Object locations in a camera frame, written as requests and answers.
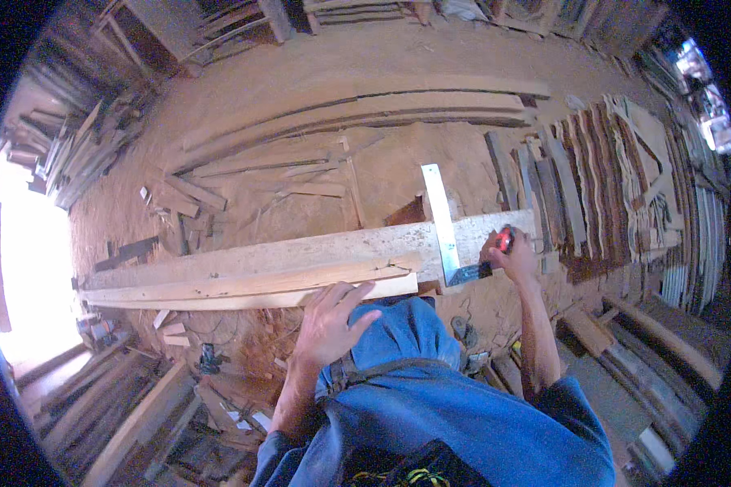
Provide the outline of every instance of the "lumber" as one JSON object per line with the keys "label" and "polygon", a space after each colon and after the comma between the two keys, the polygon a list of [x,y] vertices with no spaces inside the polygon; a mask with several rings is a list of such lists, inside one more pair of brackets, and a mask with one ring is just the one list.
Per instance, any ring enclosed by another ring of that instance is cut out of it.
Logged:
{"label": "lumber", "polygon": [[591,356],[598,358],[614,343],[614,338],[605,334],[579,305],[563,312],[560,321],[565,323]]}
{"label": "lumber", "polygon": [[456,111],[521,113],[524,109],[519,97],[502,93],[419,92],[360,98],[285,115],[238,131],[228,132],[194,151],[179,154],[179,161],[167,168],[167,172],[175,173],[193,169],[200,164],[230,155],[250,145],[331,122],[352,120],[358,122],[360,119],[384,114]]}
{"label": "lumber", "polygon": [[571,174],[571,166],[566,156],[566,151],[560,142],[552,137],[545,127],[539,130],[539,138],[545,150],[549,152],[555,162],[558,179],[560,180],[560,189],[563,194],[564,208],[566,209],[566,218],[571,224],[571,236],[574,241],[574,255],[582,256],[581,244],[587,241],[585,235],[585,220],[582,217],[582,209],[580,208],[579,196],[577,195],[577,187],[574,177]]}
{"label": "lumber", "polygon": [[238,114],[223,119],[219,129],[197,129],[184,139],[184,151],[191,151],[227,133],[252,125],[314,108],[331,106],[386,93],[422,91],[481,91],[488,93],[525,94],[541,99],[549,98],[546,83],[526,80],[504,80],[477,75],[392,75],[360,80],[331,80],[311,90],[287,93],[281,100],[261,103],[239,110]]}
{"label": "lumber", "polygon": [[104,487],[135,444],[146,444],[174,408],[192,390],[195,381],[182,359],[154,386],[119,427],[89,469],[82,485]]}
{"label": "lumber", "polygon": [[[493,229],[506,224],[521,228],[533,238],[533,212],[530,209],[506,211],[462,218],[453,223],[461,266],[478,263],[482,244]],[[436,227],[433,222],[370,228],[303,239],[276,241],[184,256],[164,262],[94,274],[85,289],[136,287],[187,280],[204,280],[216,274],[233,278],[244,274],[280,272],[298,263],[320,266],[335,262],[394,258],[420,252],[420,282],[443,278]]]}
{"label": "lumber", "polygon": [[162,301],[225,297],[297,291],[310,287],[335,284],[340,280],[362,282],[405,276],[422,267],[419,252],[395,258],[368,259],[332,263],[316,267],[301,267],[274,273],[244,274],[234,278],[208,278],[185,283],[158,284],[143,287],[118,287],[97,291],[81,291],[88,302]]}
{"label": "lumber", "polygon": [[224,211],[225,204],[227,204],[227,200],[225,200],[222,196],[215,195],[213,192],[199,188],[184,179],[177,178],[174,175],[165,176],[165,182],[176,188],[176,190],[183,192],[185,195],[190,196],[213,209]]}
{"label": "lumber", "polygon": [[[203,297],[199,299],[182,299],[179,301],[109,301],[106,302],[110,308],[124,309],[153,309],[161,306],[172,306],[183,311],[206,311],[206,310],[229,310],[229,309],[250,309],[250,308],[293,308],[309,304],[315,292],[322,287],[313,287],[300,291],[286,291],[264,295],[246,295],[233,297]],[[417,274],[410,273],[397,278],[386,278],[376,282],[376,286],[364,299],[376,299],[378,297],[408,295],[417,292]],[[165,342],[169,345],[188,346],[183,343],[171,343],[166,336]]]}
{"label": "lumber", "polygon": [[633,323],[638,331],[648,335],[651,339],[671,352],[673,356],[688,364],[702,377],[712,390],[718,390],[720,388],[720,383],[722,382],[720,371],[709,360],[704,358],[699,351],[688,345],[679,336],[655,321],[641,309],[617,297],[606,295],[603,299],[606,305],[620,309],[623,314],[631,318],[630,323]]}
{"label": "lumber", "polygon": [[326,170],[338,169],[341,165],[339,161],[327,161],[319,164],[304,164],[296,168],[289,168],[281,173],[282,178],[291,178],[293,176],[308,174],[309,172],[323,172]]}
{"label": "lumber", "polygon": [[168,345],[176,345],[179,347],[188,347],[189,346],[189,338],[187,338],[186,336],[165,335],[165,336],[163,336],[163,340]]}
{"label": "lumber", "polygon": [[498,187],[506,198],[507,206],[512,211],[519,209],[515,178],[511,177],[511,166],[509,165],[509,161],[507,161],[507,157],[509,156],[501,148],[501,144],[498,141],[498,134],[495,131],[488,131],[485,134],[485,141],[487,141],[487,149],[490,151],[493,166],[496,168]]}
{"label": "lumber", "polygon": [[168,316],[168,313],[170,313],[170,312],[171,312],[170,309],[161,309],[160,311],[157,312],[157,316],[154,317],[154,321],[152,322],[155,329],[159,328],[163,324],[163,322],[165,321],[165,319]]}
{"label": "lumber", "polygon": [[163,335],[179,335],[185,333],[187,330],[184,327],[184,323],[177,321],[176,323],[169,323],[163,326],[160,331],[163,332]]}

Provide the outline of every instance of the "tool belt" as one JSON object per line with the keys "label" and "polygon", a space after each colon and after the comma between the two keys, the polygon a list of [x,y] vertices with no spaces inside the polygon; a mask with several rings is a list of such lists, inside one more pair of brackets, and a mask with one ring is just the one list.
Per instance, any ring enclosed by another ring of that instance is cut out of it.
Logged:
{"label": "tool belt", "polygon": [[400,368],[424,367],[427,365],[440,365],[449,368],[449,364],[437,358],[399,358],[365,370],[358,370],[355,367],[352,351],[348,351],[343,357],[331,364],[331,384],[327,387],[327,395],[333,399],[342,390],[357,384],[363,384],[373,377],[385,375]]}

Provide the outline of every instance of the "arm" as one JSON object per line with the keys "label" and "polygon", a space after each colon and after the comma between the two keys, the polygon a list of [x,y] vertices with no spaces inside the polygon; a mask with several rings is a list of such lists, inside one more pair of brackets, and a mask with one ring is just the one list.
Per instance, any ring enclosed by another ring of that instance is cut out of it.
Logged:
{"label": "arm", "polygon": [[494,247],[495,233],[485,242],[482,257],[494,269],[503,268],[515,283],[522,306],[522,387],[527,401],[555,384],[560,378],[560,359],[555,336],[542,301],[542,288],[536,278],[536,256],[528,236],[515,229],[515,242],[509,255]]}
{"label": "arm", "polygon": [[293,440],[309,433],[320,371],[355,346],[371,323],[382,316],[380,311],[371,311],[351,327],[347,325],[352,310],[373,286],[373,281],[359,287],[345,282],[331,284],[305,307],[301,333],[288,363],[287,378],[268,433],[281,431]]}

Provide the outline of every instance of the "left hand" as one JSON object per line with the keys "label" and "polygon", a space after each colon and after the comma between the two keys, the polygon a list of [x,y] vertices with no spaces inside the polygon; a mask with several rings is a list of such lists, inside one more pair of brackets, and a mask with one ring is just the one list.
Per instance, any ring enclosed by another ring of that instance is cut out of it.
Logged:
{"label": "left hand", "polygon": [[351,327],[347,325],[352,310],[375,285],[372,280],[358,287],[339,282],[318,291],[303,312],[293,357],[309,366],[322,368],[350,351],[371,323],[382,316],[382,312],[375,309]]}

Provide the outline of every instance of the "hand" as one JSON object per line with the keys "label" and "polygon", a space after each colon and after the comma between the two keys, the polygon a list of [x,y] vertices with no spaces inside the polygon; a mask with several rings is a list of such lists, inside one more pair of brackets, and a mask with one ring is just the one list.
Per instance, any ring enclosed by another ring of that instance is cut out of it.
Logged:
{"label": "hand", "polygon": [[358,287],[339,282],[318,291],[303,312],[293,357],[321,369],[350,351],[371,323],[382,316],[382,312],[375,309],[351,327],[347,325],[352,310],[375,285],[372,280]]}
{"label": "hand", "polygon": [[520,286],[536,279],[536,255],[528,240],[528,234],[519,228],[513,229],[515,241],[508,256],[496,248],[498,232],[493,230],[482,247],[479,258],[480,261],[489,260],[490,266],[494,269],[504,269],[512,282]]}

